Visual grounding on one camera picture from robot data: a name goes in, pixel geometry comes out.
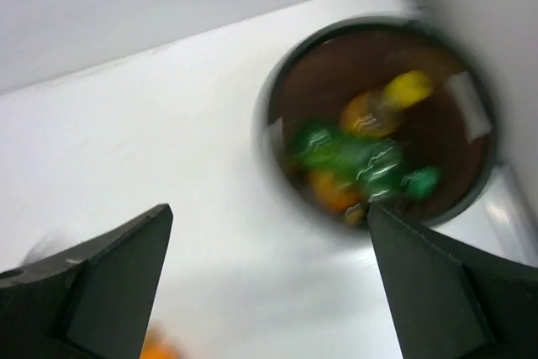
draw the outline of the bottle cap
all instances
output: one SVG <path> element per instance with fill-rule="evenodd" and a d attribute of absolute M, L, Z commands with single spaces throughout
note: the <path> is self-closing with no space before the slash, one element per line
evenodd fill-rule
<path fill-rule="evenodd" d="M 422 71 L 409 71 L 392 80 L 384 90 L 385 98 L 397 109 L 406 109 L 427 98 L 433 83 Z"/>
<path fill-rule="evenodd" d="M 408 176 L 406 193 L 413 199 L 428 198 L 435 190 L 440 180 L 440 170 L 435 167 L 425 167 Z"/>

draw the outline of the round black container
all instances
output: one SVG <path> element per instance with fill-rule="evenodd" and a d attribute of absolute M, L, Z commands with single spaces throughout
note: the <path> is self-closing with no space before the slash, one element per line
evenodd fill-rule
<path fill-rule="evenodd" d="M 280 166 L 286 145 L 302 122 L 338 122 L 342 109 L 357 94 L 383 87 L 411 70 L 425 72 L 435 90 L 405 111 L 403 124 L 391 138 L 400 142 L 412 166 L 438 166 L 443 177 L 430 198 L 420 203 L 399 201 L 391 209 L 432 226 L 454 218 L 476 200 L 498 156 L 497 115 L 476 62 L 426 24 L 354 18 L 308 37 L 266 81 L 262 116 L 275 169 L 272 175 L 281 190 L 299 196 L 294 203 L 302 201 L 298 203 L 326 214 L 308 186 Z"/>

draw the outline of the green bottle cap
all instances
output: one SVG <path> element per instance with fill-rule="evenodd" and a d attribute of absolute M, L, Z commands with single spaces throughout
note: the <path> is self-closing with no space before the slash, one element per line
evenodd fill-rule
<path fill-rule="evenodd" d="M 424 167 L 408 176 L 406 193 L 414 199 L 428 198 L 440 180 L 440 170 L 435 167 Z"/>

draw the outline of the small orange object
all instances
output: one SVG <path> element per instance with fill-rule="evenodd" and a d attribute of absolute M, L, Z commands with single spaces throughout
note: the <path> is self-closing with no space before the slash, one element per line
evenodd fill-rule
<path fill-rule="evenodd" d="M 309 182 L 318 201 L 330 212 L 343 212 L 362 200 L 361 192 L 353 184 L 335 178 L 331 171 L 313 170 Z"/>
<path fill-rule="evenodd" d="M 179 352 L 165 343 L 160 333 L 151 330 L 145 336 L 140 359 L 181 359 Z"/>

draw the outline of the yellow cap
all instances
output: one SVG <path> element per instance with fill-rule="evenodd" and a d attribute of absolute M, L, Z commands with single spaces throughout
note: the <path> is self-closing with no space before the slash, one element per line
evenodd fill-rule
<path fill-rule="evenodd" d="M 433 83 L 422 71 L 409 71 L 392 80 L 384 90 L 384 96 L 397 109 L 406 109 L 427 98 L 433 91 Z"/>

